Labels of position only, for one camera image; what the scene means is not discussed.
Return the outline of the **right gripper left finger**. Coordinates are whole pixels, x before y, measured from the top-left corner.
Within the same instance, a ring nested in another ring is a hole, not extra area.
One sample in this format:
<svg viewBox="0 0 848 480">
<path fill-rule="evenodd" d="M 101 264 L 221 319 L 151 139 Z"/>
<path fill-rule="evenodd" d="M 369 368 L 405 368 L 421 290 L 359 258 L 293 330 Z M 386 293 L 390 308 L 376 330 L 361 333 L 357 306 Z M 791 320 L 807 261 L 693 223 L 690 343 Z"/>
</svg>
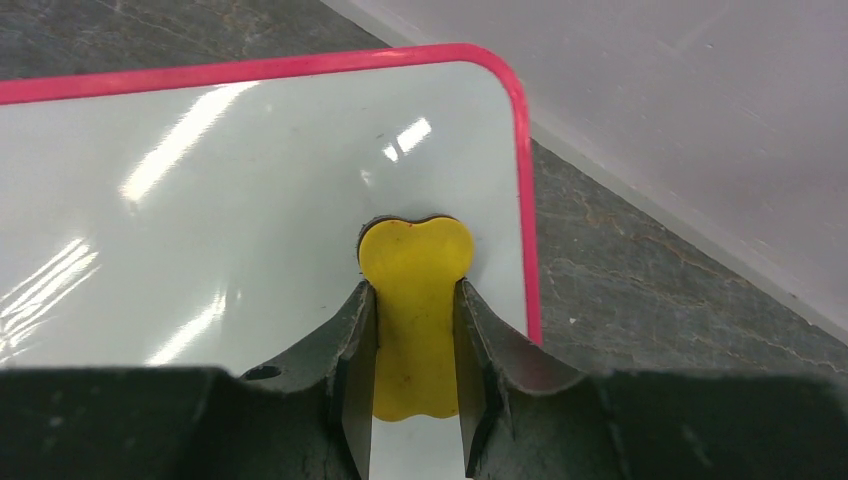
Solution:
<svg viewBox="0 0 848 480">
<path fill-rule="evenodd" d="M 245 479 L 366 479 L 377 353 L 376 294 L 360 282 L 339 310 L 240 379 L 262 390 L 244 420 Z"/>
</svg>

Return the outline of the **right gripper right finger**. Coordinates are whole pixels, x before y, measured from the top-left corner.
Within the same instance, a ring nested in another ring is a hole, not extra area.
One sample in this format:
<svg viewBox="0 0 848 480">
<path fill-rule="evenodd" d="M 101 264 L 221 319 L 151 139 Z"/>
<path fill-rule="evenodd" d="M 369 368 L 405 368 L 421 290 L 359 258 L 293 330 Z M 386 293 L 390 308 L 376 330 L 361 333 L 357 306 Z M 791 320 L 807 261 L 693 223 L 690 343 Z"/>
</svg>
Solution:
<svg viewBox="0 0 848 480">
<path fill-rule="evenodd" d="M 454 289 L 453 350 L 466 477 L 573 476 L 561 408 L 583 374 L 502 320 L 468 280 Z"/>
</svg>

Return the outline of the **yellow bone-shaped eraser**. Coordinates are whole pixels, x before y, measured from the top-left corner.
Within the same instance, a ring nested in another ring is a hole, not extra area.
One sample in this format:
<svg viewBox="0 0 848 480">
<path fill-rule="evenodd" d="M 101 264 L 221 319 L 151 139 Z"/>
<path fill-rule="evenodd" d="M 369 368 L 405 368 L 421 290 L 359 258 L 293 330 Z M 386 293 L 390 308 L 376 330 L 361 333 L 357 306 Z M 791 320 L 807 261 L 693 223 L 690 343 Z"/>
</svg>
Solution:
<svg viewBox="0 0 848 480">
<path fill-rule="evenodd" d="M 470 231 L 448 216 L 383 218 L 362 233 L 358 263 L 376 294 L 377 419 L 457 414 L 454 290 L 473 257 Z"/>
</svg>

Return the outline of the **pink framed whiteboard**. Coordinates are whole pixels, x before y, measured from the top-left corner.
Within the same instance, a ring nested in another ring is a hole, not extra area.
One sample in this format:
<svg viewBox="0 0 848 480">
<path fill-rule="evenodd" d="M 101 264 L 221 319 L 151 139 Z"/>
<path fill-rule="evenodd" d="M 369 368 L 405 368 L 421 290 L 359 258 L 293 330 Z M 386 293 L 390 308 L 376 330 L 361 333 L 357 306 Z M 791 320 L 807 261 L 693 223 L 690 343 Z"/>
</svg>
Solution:
<svg viewBox="0 0 848 480">
<path fill-rule="evenodd" d="M 468 279 L 541 338 L 527 101 L 470 44 L 1 85 L 1 475 L 169 477 L 208 368 L 264 360 L 361 281 L 363 227 L 457 219 Z"/>
</svg>

